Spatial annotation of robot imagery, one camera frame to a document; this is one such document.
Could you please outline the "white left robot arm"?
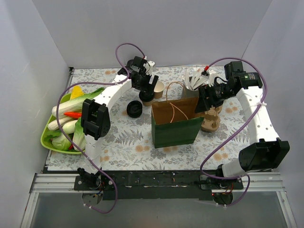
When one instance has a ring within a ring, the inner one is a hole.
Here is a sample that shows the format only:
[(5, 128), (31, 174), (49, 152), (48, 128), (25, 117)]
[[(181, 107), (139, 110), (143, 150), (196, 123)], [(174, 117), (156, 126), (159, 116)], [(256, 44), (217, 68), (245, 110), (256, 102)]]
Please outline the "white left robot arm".
[(101, 138), (110, 130), (110, 111), (123, 94), (131, 88), (140, 91), (139, 97), (144, 102), (154, 99), (154, 88), (158, 76), (150, 83), (155, 62), (146, 57), (135, 57), (129, 60), (125, 68), (121, 68), (111, 85), (94, 99), (86, 99), (83, 103), (81, 126), (85, 134), (86, 161), (78, 168), (81, 181), (91, 190), (98, 189), (101, 184), (98, 168), (101, 167), (100, 152)]

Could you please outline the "black coffee cup lid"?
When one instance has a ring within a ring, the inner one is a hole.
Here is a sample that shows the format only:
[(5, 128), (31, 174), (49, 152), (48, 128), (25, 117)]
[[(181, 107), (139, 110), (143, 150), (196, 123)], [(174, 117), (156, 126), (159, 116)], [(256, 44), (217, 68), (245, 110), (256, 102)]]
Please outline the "black coffee cup lid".
[(149, 93), (140, 92), (139, 99), (142, 102), (150, 102), (154, 99), (154, 93), (149, 94)]

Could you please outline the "brown paper coffee cup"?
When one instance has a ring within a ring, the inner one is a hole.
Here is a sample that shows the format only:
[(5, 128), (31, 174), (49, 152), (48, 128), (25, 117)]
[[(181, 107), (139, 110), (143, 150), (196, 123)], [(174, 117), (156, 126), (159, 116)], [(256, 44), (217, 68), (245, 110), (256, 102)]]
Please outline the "brown paper coffee cup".
[(144, 106), (151, 106), (153, 102), (154, 102), (154, 100), (151, 100), (151, 101), (148, 101), (148, 102), (143, 101), (142, 104)]

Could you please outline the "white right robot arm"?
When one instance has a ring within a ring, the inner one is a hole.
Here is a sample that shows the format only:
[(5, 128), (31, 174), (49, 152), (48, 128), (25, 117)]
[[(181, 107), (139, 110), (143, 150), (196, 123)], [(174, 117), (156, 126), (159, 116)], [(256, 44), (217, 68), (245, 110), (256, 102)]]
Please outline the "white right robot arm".
[(239, 152), (238, 158), (222, 164), (216, 170), (216, 175), (201, 170), (203, 175), (215, 179), (215, 184), (221, 189), (231, 185), (232, 180), (250, 172), (277, 168), (290, 150), (289, 142), (280, 139), (270, 120), (264, 102), (268, 87), (262, 73), (253, 64), (250, 66), (255, 71), (245, 72), (242, 64), (249, 64), (249, 61), (237, 57), (230, 57), (230, 60), (231, 62), (224, 66), (227, 81), (215, 83), (213, 86), (200, 86), (195, 109), (196, 113), (202, 113), (236, 97), (246, 117), (246, 122), (203, 161), (206, 163), (220, 148), (248, 127), (250, 145)]

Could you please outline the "brown cardboard cup carrier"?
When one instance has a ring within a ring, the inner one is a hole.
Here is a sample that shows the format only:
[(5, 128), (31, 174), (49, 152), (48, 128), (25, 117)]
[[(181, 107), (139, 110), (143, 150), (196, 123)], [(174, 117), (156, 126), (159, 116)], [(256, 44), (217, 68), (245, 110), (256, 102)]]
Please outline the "brown cardboard cup carrier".
[(212, 107), (210, 110), (203, 112), (204, 118), (201, 125), (201, 129), (206, 132), (215, 132), (219, 128), (220, 117), (219, 114), (222, 111), (222, 106)]

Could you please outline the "dark green paper bag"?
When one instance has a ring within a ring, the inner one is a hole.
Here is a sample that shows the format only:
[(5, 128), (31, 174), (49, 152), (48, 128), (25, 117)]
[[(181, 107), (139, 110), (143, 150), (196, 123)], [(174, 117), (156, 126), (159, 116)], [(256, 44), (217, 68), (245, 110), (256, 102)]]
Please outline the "dark green paper bag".
[(204, 117), (195, 113), (197, 97), (152, 103), (152, 141), (155, 148), (194, 143)]

